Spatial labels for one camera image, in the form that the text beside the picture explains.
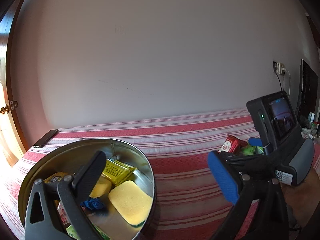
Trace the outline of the person's right hand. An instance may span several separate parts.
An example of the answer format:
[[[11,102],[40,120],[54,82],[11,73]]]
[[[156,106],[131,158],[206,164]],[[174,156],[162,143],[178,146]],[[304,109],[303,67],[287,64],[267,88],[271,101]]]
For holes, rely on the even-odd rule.
[[[319,176],[312,167],[298,186],[281,183],[285,202],[291,207],[298,224],[305,227],[319,204]]]

